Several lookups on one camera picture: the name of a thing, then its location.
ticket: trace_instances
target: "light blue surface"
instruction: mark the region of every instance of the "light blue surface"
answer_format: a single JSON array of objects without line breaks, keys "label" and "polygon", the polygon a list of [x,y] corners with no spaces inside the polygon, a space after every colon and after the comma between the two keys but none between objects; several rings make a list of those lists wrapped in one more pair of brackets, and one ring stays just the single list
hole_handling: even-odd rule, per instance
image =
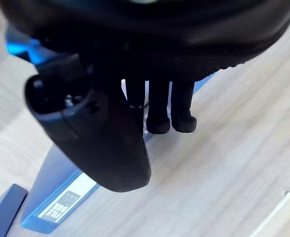
[{"label": "light blue surface", "polygon": [[28,191],[13,184],[0,196],[0,237],[5,237]]},{"label": "light blue surface", "polygon": [[36,177],[23,207],[20,220],[21,226],[43,234],[52,233],[99,186],[94,186],[58,223],[39,218],[38,215],[80,174],[82,174],[82,171],[56,146],[53,146]]}]

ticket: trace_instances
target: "wood grain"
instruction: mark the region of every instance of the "wood grain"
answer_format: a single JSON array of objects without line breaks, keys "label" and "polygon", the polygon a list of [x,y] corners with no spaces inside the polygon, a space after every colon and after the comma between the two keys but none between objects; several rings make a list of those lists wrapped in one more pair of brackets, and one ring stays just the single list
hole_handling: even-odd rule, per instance
[{"label": "wood grain", "polygon": [[[35,71],[6,54],[2,30],[0,194],[11,183],[29,189],[51,146],[23,105],[23,83]],[[253,235],[290,190],[290,29],[261,56],[218,72],[194,96],[192,113],[195,133],[172,130],[148,142],[148,186],[99,188],[50,236]],[[8,236],[44,235],[16,218]]]}]

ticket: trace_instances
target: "black plastic part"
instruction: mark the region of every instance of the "black plastic part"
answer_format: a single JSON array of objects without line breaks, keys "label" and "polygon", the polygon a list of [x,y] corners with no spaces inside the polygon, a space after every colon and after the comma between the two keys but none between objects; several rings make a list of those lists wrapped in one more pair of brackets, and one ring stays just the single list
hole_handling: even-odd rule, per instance
[{"label": "black plastic part", "polygon": [[[35,81],[39,80],[43,84],[35,87],[39,84]],[[31,113],[65,155],[100,185],[115,192],[147,185],[151,170],[146,147],[130,115],[121,85],[108,88],[99,84],[97,90],[88,87],[85,91],[87,86],[80,90],[79,81],[75,81],[76,94],[70,89],[72,81],[50,79],[46,82],[41,76],[30,78],[25,99]],[[69,101],[72,105],[68,107],[65,96],[71,98],[70,95],[81,98]],[[49,111],[43,110],[45,100],[53,104]]]},{"label": "black plastic part", "polygon": [[149,109],[146,128],[152,134],[165,134],[170,129],[167,113],[168,95],[168,80],[149,81]]},{"label": "black plastic part", "polygon": [[126,79],[126,95],[130,105],[130,111],[138,128],[143,133],[144,128],[144,103],[145,82],[142,80]]},{"label": "black plastic part", "polygon": [[194,90],[193,82],[174,82],[171,94],[171,122],[178,132],[194,132],[197,120],[191,115],[190,107]]}]

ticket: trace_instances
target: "wooden table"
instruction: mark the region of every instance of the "wooden table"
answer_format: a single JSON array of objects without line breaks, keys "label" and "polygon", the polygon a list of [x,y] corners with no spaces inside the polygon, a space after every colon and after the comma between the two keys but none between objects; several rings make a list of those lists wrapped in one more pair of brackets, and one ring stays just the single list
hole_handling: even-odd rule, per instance
[{"label": "wooden table", "polygon": [[[148,186],[99,188],[50,236],[259,237],[279,225],[277,215],[288,225],[290,212],[280,210],[290,200],[290,29],[261,56],[218,72],[192,113],[196,132],[148,142]],[[290,237],[280,231],[261,236]],[[8,236],[42,235],[17,218]]]}]

